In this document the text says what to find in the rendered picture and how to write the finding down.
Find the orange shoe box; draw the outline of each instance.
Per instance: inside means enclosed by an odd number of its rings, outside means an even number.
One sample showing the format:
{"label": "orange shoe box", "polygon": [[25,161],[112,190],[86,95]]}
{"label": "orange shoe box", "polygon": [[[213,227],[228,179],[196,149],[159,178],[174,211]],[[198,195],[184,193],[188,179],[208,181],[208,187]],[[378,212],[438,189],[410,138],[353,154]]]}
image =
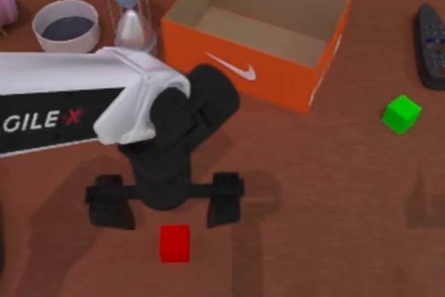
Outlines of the orange shoe box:
{"label": "orange shoe box", "polygon": [[339,46],[349,0],[177,0],[165,62],[222,70],[242,93],[307,112]]}

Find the nike box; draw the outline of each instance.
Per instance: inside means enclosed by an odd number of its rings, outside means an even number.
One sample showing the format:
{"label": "nike box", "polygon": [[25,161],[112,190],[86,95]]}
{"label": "nike box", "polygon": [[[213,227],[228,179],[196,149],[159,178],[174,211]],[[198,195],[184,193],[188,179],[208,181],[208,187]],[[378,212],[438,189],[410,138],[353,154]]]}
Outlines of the nike box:
{"label": "nike box", "polygon": [[165,61],[222,70],[240,92],[306,112],[339,46],[349,0],[177,0]]}
{"label": "nike box", "polygon": [[149,110],[188,79],[147,53],[0,53],[0,156],[99,140],[155,137]]}

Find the cube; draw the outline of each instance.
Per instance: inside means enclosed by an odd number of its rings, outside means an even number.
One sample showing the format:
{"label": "cube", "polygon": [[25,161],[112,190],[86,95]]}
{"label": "cube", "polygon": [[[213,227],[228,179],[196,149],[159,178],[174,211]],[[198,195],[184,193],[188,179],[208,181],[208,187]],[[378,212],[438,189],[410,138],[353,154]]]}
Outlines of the cube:
{"label": "cube", "polygon": [[414,125],[421,111],[422,107],[406,95],[401,95],[386,107],[382,121],[401,135]]}
{"label": "cube", "polygon": [[162,263],[189,262],[190,227],[188,225],[162,225],[159,256]]}

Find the green cube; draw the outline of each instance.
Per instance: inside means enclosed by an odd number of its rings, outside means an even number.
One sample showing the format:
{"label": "green cube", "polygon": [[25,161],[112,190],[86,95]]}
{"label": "green cube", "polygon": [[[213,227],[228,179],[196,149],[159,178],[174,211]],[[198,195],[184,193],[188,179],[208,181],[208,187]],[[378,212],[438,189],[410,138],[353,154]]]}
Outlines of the green cube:
{"label": "green cube", "polygon": [[382,121],[401,135],[414,125],[421,111],[422,107],[406,95],[401,95],[386,107]]}

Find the table surface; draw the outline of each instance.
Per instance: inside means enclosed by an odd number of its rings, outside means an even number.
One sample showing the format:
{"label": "table surface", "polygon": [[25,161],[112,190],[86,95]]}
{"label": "table surface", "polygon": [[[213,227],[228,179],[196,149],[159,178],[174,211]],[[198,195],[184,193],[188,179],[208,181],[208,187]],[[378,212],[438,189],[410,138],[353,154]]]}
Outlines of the table surface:
{"label": "table surface", "polygon": [[[0,51],[39,51],[29,22],[50,1],[19,0],[22,18]],[[87,1],[110,43],[105,1]],[[114,147],[1,160],[5,296],[443,296],[445,93],[423,88],[416,73],[412,16],[424,1],[445,17],[444,0],[353,0],[307,115],[242,96],[240,111],[193,157],[196,181],[224,170],[244,176],[237,225],[206,230],[207,201],[190,200],[169,212],[132,203],[134,232],[91,226],[85,186],[110,172],[132,181]],[[152,0],[154,16],[171,3]],[[397,136],[380,118],[401,94],[423,112]],[[164,223],[191,226],[190,264],[159,264]]]}

